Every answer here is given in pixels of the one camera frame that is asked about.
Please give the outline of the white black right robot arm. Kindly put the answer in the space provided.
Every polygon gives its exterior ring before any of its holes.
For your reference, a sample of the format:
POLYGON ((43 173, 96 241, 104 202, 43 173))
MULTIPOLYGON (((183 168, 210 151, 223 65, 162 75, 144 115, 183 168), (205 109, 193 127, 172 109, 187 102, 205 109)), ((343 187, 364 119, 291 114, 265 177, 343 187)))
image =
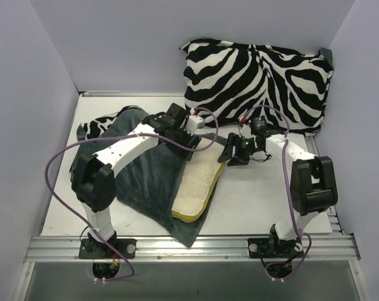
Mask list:
POLYGON ((289 241, 299 239, 309 223, 338 202, 333 161, 306 151, 289 140, 286 130, 273 129, 264 117, 240 121, 231 132, 219 163, 245 166, 256 152, 264 152, 282 163, 289 212, 272 226, 267 249, 282 256, 289 241))

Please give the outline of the cream quilted pillow yellow trim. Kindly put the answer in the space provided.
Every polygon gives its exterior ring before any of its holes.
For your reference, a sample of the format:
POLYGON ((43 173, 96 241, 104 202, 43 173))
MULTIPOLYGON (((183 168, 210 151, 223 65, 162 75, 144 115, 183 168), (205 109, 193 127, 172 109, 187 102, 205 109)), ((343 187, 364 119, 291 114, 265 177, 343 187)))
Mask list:
POLYGON ((218 158, 223 146, 214 143, 195 152, 186 164, 181 183, 173 202, 172 215, 185 223, 195 222, 204 213, 225 164, 218 158))

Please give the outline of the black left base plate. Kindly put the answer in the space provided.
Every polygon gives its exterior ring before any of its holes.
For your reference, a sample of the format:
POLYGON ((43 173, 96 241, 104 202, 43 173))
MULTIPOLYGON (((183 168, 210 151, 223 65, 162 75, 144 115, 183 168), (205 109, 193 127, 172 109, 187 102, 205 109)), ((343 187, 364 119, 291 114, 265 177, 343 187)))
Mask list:
MULTIPOLYGON (((109 244, 126 259, 133 259, 136 255, 136 242, 132 238, 117 238, 115 241, 110 241, 109 244)), ((115 251, 111 250, 107 245, 96 240, 92 241, 89 238, 81 241, 78 257, 85 260, 118 258, 115 251)))

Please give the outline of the grey zebra pillowcase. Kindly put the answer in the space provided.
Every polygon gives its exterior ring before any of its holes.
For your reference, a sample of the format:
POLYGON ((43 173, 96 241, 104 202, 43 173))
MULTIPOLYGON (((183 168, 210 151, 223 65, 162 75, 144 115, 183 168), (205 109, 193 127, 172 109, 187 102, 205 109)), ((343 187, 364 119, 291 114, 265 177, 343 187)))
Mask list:
MULTIPOLYGON (((117 113, 82 123, 77 139, 87 141, 77 154, 92 154, 111 145, 107 137, 128 134, 145 117, 147 112, 137 106, 127 106, 117 113)), ((203 134, 201 143, 222 146, 224 137, 203 134)), ((195 222, 185 223, 172 215, 173 202, 188 162, 174 155, 165 145, 159 145, 132 161, 115 179, 116 198, 122 204, 150 218, 165 228, 171 236, 186 247, 191 247, 204 225, 208 205, 195 222)))

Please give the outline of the aluminium front rail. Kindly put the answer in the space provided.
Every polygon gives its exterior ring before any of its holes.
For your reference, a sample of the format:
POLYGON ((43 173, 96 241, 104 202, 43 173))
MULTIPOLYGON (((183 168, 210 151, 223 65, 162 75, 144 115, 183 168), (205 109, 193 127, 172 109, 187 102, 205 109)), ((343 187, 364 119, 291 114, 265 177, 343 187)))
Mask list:
MULTIPOLYGON (((228 262, 249 261, 249 239, 266 238, 265 235, 199 236, 191 248, 185 247, 170 236, 134 236, 135 257, 129 261, 147 262, 228 262)), ((306 259, 309 261, 359 260, 360 252, 354 236, 331 233, 311 235, 312 246, 306 259)), ((111 262, 112 258, 80 258, 83 252, 77 236, 37 236, 30 240, 25 262, 111 262)))

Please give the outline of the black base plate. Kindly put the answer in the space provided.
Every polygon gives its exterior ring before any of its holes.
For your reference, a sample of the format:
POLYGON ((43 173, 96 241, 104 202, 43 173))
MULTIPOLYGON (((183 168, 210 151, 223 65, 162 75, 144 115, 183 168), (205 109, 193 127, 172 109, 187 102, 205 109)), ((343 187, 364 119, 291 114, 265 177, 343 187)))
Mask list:
POLYGON ((250 258, 300 258, 304 255, 300 239, 277 240, 273 238, 249 238, 248 255, 250 258))
MULTIPOLYGON (((126 259, 133 259, 136 255, 136 242, 132 238, 117 238, 115 241, 110 241, 109 244, 126 259)), ((115 251, 111 250, 107 245, 96 240, 92 241, 89 238, 81 241, 78 257, 85 260, 118 258, 115 251)))

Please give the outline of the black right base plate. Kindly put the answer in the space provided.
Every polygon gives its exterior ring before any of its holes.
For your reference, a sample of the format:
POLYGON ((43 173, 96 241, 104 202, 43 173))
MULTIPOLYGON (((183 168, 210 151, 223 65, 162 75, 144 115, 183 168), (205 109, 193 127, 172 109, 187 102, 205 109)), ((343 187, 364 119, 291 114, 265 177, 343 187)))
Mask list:
POLYGON ((300 258, 304 255, 300 239, 277 240, 273 238, 249 238, 248 255, 250 258, 300 258))

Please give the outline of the aluminium back rail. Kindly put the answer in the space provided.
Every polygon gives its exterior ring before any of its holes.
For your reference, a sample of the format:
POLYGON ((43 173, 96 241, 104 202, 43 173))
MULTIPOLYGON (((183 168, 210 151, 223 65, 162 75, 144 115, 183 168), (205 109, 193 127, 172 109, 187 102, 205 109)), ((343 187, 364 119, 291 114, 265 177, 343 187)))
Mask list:
POLYGON ((81 92, 83 97, 121 97, 122 94, 120 92, 102 92, 102 91, 87 91, 81 92))

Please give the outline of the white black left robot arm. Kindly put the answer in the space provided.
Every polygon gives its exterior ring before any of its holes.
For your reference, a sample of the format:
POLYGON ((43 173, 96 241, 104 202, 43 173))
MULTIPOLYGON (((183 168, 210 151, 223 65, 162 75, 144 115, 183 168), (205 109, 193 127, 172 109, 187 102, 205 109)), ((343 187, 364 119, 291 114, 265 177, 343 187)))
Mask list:
POLYGON ((167 148, 188 161, 201 139, 196 131, 205 120, 197 111, 172 104, 167 112, 145 117, 126 136, 93 154, 81 154, 72 169, 72 190, 84 207, 90 224, 88 238, 102 258, 115 252, 117 233, 112 226, 110 205, 116 197, 115 178, 146 151, 166 142, 167 148))

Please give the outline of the zebra print pillow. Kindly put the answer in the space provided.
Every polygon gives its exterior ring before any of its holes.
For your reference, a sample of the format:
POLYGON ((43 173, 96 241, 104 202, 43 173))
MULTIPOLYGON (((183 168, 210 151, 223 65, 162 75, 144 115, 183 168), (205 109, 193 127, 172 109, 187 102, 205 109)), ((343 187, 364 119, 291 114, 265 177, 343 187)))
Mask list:
POLYGON ((273 127, 316 135, 325 118, 333 52, 312 54, 271 45, 199 38, 185 53, 184 105, 204 107, 221 126, 263 116, 273 127))

